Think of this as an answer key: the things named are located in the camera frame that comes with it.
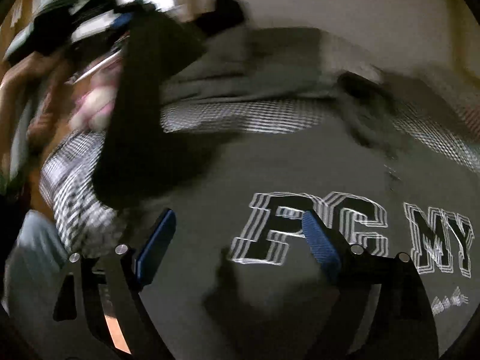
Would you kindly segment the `grey PCMY zip hoodie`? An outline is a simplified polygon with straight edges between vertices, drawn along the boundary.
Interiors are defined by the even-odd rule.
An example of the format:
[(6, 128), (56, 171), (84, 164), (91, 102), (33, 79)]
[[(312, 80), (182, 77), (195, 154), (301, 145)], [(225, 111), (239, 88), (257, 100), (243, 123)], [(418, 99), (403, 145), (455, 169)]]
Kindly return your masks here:
[[(97, 195), (126, 234), (169, 208), (176, 232), (140, 297), (171, 359), (310, 359), (338, 290), (312, 256), (306, 211), (370, 254), (405, 252), (424, 284), (437, 359), (479, 357), (479, 171), (400, 133), (394, 154), (352, 137), (354, 113), (408, 103), (479, 146), (432, 78), (351, 72), (328, 93), (250, 101), (160, 100), (163, 84), (204, 55), (187, 28), (158, 12), (135, 19), (112, 121), (94, 172)], [(166, 133), (171, 105), (319, 102), (323, 120), (298, 133)]]

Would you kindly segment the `left leg light jeans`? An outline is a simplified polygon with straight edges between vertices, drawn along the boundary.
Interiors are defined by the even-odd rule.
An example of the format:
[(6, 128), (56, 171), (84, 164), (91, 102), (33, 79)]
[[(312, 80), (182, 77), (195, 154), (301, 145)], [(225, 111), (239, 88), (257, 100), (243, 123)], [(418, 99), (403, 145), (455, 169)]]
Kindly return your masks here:
[(68, 252), (53, 222), (38, 211), (24, 217), (7, 263), (7, 313), (22, 332), (36, 331), (53, 311)]

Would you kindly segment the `black white checkered bedsheet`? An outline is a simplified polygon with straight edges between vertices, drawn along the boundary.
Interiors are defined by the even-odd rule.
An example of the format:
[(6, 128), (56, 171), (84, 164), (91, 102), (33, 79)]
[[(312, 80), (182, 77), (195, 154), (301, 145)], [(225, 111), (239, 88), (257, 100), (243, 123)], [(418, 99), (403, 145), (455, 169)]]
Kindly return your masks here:
[[(167, 106), (160, 118), (166, 133), (255, 133), (288, 135), (318, 125), (324, 118), (319, 102), (281, 100)], [(58, 236), (69, 252), (102, 254), (120, 238), (113, 226), (118, 211), (98, 199), (93, 173), (104, 145), (108, 118), (86, 122), (74, 114), (69, 133), (46, 157), (40, 192), (52, 209)], [(419, 141), (471, 172), (479, 172), (479, 145), (442, 127), (408, 103), (393, 114), (375, 116), (362, 107), (354, 113), (352, 137), (367, 147), (394, 154), (400, 133)]]

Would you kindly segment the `grey folded blanket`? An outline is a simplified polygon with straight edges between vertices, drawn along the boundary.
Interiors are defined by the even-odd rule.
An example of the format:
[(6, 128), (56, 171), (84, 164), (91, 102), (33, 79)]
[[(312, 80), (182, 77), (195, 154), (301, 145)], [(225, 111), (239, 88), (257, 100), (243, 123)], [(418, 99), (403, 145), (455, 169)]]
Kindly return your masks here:
[(345, 72), (375, 84), (380, 70), (367, 53), (318, 28), (232, 28), (207, 41), (206, 53), (166, 81), (164, 104), (250, 101), (328, 93)]

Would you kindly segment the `black garment on bed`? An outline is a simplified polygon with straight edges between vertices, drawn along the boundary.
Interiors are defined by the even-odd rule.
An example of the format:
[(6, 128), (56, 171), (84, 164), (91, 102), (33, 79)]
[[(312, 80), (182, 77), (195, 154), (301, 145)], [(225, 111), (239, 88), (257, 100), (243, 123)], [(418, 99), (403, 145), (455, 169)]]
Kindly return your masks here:
[(212, 10), (197, 15), (186, 26), (201, 38), (213, 38), (247, 22), (241, 0), (212, 0)]

